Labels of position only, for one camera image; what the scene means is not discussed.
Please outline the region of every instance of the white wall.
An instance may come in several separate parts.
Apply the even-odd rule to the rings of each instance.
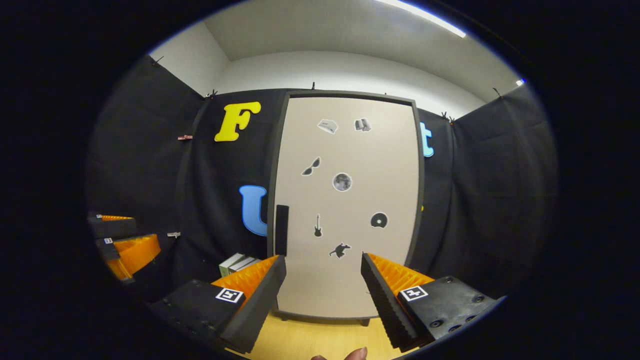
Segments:
[[[268,88],[349,90],[413,99],[420,109],[459,118],[485,104],[462,88],[407,65],[372,56],[332,51],[275,53],[232,61],[215,89]]]
[[[229,58],[203,22],[167,40],[149,55],[200,95],[211,93]]]

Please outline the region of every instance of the yellow letter f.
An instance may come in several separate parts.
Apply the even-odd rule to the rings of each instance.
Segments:
[[[243,130],[249,124],[249,116],[251,116],[249,111],[257,114],[260,112],[260,109],[260,103],[257,101],[225,106],[225,118],[222,119],[220,132],[216,134],[214,140],[217,142],[232,142],[237,140],[239,135],[236,133],[236,124],[238,124],[240,130]]]

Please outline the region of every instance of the ceiling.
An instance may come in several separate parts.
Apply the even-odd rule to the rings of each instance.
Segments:
[[[465,38],[374,0],[248,0],[204,20],[234,61],[283,51],[342,51],[434,74],[489,102],[520,77],[471,34]]]

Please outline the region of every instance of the wooden floor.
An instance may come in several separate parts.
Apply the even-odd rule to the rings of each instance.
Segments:
[[[282,321],[270,313],[251,353],[241,356],[252,360],[310,360],[322,355],[327,360],[343,360],[351,351],[364,346],[368,350],[367,360],[389,360],[403,354],[391,346],[380,318],[371,319],[369,326],[364,327],[358,320]]]

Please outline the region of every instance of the ceiling light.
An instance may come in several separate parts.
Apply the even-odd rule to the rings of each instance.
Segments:
[[[376,0],[379,1],[381,3],[385,3],[385,4],[389,4],[391,6],[395,6],[396,8],[400,8],[403,10],[406,10],[410,13],[413,13],[415,15],[418,15],[419,17],[422,17],[423,19],[427,19],[428,21],[431,21],[435,24],[440,25],[441,27],[451,31],[452,33],[458,35],[459,37],[463,38],[465,37],[467,34],[465,34],[464,32],[462,32],[462,30],[456,28],[455,26],[449,24],[448,22],[439,19],[438,17],[435,17],[434,15],[431,15],[430,13],[424,11],[424,10],[420,10],[414,6],[411,6],[409,4],[405,4],[401,1],[398,0]]]

